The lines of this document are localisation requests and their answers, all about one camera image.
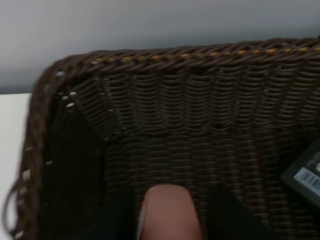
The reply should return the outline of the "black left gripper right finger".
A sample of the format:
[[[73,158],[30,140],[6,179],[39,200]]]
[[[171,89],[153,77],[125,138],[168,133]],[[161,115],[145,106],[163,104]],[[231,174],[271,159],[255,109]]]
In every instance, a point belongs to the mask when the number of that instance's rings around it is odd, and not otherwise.
[[[207,186],[205,232],[207,240],[277,240],[237,197],[222,184]]]

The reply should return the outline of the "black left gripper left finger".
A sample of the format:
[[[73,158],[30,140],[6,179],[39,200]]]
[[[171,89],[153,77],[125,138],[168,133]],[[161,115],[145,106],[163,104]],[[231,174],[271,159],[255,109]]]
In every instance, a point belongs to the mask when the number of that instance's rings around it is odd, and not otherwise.
[[[135,192],[124,185],[104,192],[97,185],[58,185],[42,190],[41,240],[133,240]]]

